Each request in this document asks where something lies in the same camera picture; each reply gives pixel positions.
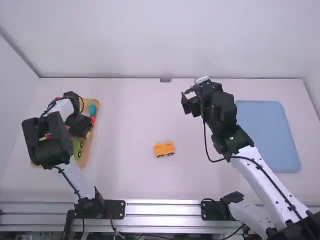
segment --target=orange toy car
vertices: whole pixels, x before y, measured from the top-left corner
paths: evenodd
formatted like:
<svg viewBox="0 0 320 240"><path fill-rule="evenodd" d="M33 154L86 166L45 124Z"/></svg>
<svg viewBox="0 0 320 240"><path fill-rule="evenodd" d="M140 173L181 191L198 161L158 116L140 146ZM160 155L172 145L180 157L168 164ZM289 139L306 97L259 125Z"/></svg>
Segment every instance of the orange toy car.
<svg viewBox="0 0 320 240"><path fill-rule="evenodd" d="M154 155L157 158L162 158L165 155L171 156L175 154L176 149L174 146L174 143L171 141L168 141L166 143L158 143L154 145Z"/></svg>

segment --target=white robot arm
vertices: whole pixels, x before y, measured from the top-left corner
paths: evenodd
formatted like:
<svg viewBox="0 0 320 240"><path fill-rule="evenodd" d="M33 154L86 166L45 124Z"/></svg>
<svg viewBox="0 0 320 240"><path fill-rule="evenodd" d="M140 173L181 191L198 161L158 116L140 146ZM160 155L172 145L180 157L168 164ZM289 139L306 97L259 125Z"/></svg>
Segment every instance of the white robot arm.
<svg viewBox="0 0 320 240"><path fill-rule="evenodd" d="M67 213L62 239L68 239L74 218L123 219L125 216L125 201L103 199L75 161L71 134L86 138L92 128L91 119L80 111L79 98L72 91L65 92L63 97L53 100L39 118L22 122L32 163L64 177L73 191L74 210Z"/></svg>
<svg viewBox="0 0 320 240"><path fill-rule="evenodd" d="M242 174L264 205L265 211L238 195L227 202L233 218L262 239L319 239L320 212L312 214L265 163L252 139L237 125L237 106L232 94L206 76L196 79L195 85L181 93L181 104L185 114L202 117L203 124L212 131L216 151Z"/></svg>

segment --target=blue mat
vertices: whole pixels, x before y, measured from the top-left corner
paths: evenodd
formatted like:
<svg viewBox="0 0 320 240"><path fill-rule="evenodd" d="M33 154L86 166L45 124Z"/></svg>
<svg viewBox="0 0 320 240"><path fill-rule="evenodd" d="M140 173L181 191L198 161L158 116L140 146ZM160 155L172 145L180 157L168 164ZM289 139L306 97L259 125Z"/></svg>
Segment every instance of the blue mat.
<svg viewBox="0 0 320 240"><path fill-rule="evenodd" d="M283 106L276 101L238 100L235 104L238 124L272 171L299 172L301 163Z"/></svg>

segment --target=black mounting bracket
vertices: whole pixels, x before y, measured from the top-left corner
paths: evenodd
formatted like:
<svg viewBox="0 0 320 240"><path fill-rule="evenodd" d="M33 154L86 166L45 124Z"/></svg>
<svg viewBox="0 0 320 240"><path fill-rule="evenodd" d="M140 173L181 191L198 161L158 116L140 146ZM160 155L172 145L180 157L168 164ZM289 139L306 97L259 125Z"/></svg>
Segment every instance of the black mounting bracket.
<svg viewBox="0 0 320 240"><path fill-rule="evenodd" d="M232 221L228 205L221 201L201 201L201 218L203 221Z"/></svg>
<svg viewBox="0 0 320 240"><path fill-rule="evenodd" d="M125 218L126 202L124 200L104 200L104 211L98 216L82 214L80 210L69 210L66 214L64 229L61 239L68 240L71 225L74 219L110 219L122 220Z"/></svg>
<svg viewBox="0 0 320 240"><path fill-rule="evenodd" d="M125 218L126 214L126 202L124 200L104 200L104 209L99 216L85 215L80 211L74 212L75 219L110 219L122 220Z"/></svg>

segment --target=wooden board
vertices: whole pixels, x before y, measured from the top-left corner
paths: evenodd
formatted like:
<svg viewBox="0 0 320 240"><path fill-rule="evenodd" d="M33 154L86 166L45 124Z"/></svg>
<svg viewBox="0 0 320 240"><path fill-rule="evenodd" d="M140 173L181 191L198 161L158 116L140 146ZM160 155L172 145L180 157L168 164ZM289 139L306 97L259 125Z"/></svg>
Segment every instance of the wooden board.
<svg viewBox="0 0 320 240"><path fill-rule="evenodd" d="M80 101L80 109L82 109L82 101L79 99ZM82 114L86 115L89 117L90 115L90 105L94 104L96 106L96 117L95 117L95 122L97 122L98 119L98 114L99 114L99 109L100 109L100 103L98 100L96 99L83 99L83 104L84 104L84 109ZM90 155L90 149L91 149L91 144L92 144L92 139L94 137L94 131L95 131L95 124L93 124L93 127L91 129L91 131L88 133L87 138L82 138L82 137L72 137L72 138L76 138L79 142L83 142L83 148L81 148L81 157L80 158L76 158L76 163L78 164L79 168L83 169L88 161L89 161L89 155ZM78 154L78 151L76 151L75 148L75 152L74 152L74 156L76 156L76 154ZM39 168L41 166L37 166L35 164L33 164L32 162L30 162L31 165L35 168Z"/></svg>

